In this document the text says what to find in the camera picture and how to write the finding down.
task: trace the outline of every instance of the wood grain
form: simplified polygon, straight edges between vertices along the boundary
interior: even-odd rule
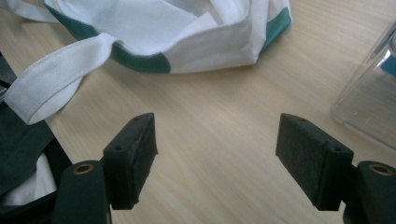
[[[355,151],[354,163],[396,166],[396,152],[333,120],[330,109],[396,2],[291,1],[294,24],[252,66],[140,74],[109,61],[83,79],[47,123],[73,162],[100,159],[132,117],[154,112],[156,157],[140,203],[114,223],[343,223],[319,212],[275,156],[280,113],[317,124]],[[0,10],[0,50],[20,74],[74,42],[60,24]]]

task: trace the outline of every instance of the white fabric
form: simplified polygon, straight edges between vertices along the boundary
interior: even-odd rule
[[[46,8],[22,0],[0,0],[0,7],[31,21],[58,22]]]
[[[101,34],[48,55],[14,82],[5,101],[28,124],[61,109],[117,40],[133,54],[163,53],[171,73],[253,64],[267,22],[290,7],[288,0],[45,1]]]
[[[24,205],[56,190],[50,165],[45,154],[36,163],[36,171],[25,182],[4,197],[2,205]]]
[[[47,55],[15,80],[6,103],[27,124],[47,118],[67,104],[83,76],[108,59],[117,40],[100,34]]]

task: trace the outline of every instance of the dark gray fabric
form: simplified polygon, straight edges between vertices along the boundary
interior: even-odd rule
[[[5,103],[0,104],[0,196],[23,183],[54,138],[45,122],[26,125]]]

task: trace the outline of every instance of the light wood surface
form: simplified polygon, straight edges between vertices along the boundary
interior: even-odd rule
[[[154,112],[151,173],[113,223],[342,223],[319,212],[275,155],[280,113],[311,120],[359,161],[396,166],[396,151],[334,121],[332,105],[395,19],[394,0],[291,1],[294,24],[252,66],[140,74],[107,62],[47,119],[73,162],[99,160],[134,116]],[[0,50],[15,73],[75,39],[60,24],[0,10]]]

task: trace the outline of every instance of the green stripe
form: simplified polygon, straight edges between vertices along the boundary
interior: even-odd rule
[[[91,25],[71,19],[54,8],[48,6],[44,0],[44,5],[52,13],[52,15],[63,24],[69,33],[77,40],[86,39],[99,35]],[[110,56],[116,62],[131,68],[137,72],[146,73],[170,73],[171,66],[162,53],[153,55],[136,55],[120,44],[115,44]]]
[[[266,30],[266,35],[267,39],[262,46],[262,51],[265,51],[268,49],[268,47],[274,43],[274,41],[277,40],[278,37],[280,37],[283,32],[288,29],[288,27],[291,24],[291,17],[289,14],[289,9],[287,7],[283,8],[280,13],[273,18],[272,20],[267,22],[267,30]]]

